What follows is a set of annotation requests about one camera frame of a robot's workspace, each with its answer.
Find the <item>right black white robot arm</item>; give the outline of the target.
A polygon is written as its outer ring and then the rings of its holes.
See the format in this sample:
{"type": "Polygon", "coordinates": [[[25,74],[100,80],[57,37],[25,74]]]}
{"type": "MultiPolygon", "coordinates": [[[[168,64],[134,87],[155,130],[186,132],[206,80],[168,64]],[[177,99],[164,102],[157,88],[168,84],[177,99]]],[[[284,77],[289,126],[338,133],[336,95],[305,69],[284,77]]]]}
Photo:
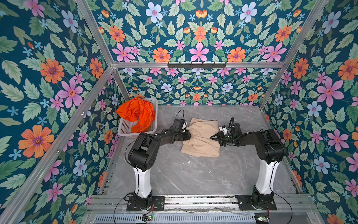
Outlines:
{"type": "Polygon", "coordinates": [[[240,210],[276,210],[273,183],[278,166],[287,155],[286,148],[276,133],[272,129],[246,133],[222,130],[212,135],[210,139],[219,142],[219,145],[223,147],[227,145],[236,147],[255,146],[260,159],[260,168],[252,195],[236,195],[235,198],[238,200],[240,210]]]}

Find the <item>beige drawstring shorts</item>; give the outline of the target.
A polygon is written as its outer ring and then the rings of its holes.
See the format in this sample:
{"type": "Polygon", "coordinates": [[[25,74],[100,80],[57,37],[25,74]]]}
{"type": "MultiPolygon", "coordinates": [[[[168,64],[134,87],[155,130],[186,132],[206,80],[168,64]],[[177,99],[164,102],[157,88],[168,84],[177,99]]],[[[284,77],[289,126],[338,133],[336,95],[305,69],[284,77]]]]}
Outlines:
{"type": "Polygon", "coordinates": [[[187,128],[191,137],[183,142],[181,152],[195,157],[219,157],[220,144],[210,137],[219,132],[217,120],[191,119],[187,128]]]}

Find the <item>orange shorts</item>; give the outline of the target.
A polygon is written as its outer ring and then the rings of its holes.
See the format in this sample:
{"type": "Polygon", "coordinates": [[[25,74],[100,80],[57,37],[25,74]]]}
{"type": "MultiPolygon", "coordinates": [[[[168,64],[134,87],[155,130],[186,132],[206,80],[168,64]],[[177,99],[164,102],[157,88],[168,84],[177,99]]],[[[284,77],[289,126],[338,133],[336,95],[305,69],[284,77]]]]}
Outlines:
{"type": "Polygon", "coordinates": [[[126,121],[138,123],[131,128],[133,133],[147,132],[155,121],[153,104],[141,98],[133,98],[122,104],[116,113],[126,121]]]}

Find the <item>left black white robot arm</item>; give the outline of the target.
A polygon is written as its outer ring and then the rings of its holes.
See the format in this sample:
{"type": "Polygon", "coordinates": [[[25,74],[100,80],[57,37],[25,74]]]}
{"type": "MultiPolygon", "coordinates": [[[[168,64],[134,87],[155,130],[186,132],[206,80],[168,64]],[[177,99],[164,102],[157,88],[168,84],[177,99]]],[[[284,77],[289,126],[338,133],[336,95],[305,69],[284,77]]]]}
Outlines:
{"type": "Polygon", "coordinates": [[[128,162],[135,172],[136,188],[134,199],[144,207],[149,207],[153,201],[151,186],[151,168],[153,167],[159,148],[177,141],[188,141],[191,138],[189,130],[165,129],[163,132],[148,134],[141,133],[135,140],[128,154],[128,162]]]}

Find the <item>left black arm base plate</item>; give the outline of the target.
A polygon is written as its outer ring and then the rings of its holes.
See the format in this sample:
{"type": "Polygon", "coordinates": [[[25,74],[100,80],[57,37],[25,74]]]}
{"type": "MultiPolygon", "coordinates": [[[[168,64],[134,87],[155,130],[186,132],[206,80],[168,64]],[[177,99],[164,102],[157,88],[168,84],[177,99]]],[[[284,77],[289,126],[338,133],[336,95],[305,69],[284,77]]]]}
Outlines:
{"type": "Polygon", "coordinates": [[[127,211],[163,211],[165,206],[164,196],[150,196],[141,198],[137,196],[130,197],[127,204],[127,211]]]}

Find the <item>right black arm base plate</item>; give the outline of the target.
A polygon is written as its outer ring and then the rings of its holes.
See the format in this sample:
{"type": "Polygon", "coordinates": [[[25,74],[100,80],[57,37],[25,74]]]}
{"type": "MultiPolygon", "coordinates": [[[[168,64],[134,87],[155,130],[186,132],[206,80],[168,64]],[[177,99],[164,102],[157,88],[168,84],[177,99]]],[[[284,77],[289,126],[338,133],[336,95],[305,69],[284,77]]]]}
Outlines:
{"type": "Polygon", "coordinates": [[[274,195],[235,195],[235,198],[238,201],[238,206],[241,211],[249,211],[249,210],[256,210],[256,211],[263,211],[263,210],[270,210],[276,211],[277,206],[274,201],[274,195]]]}

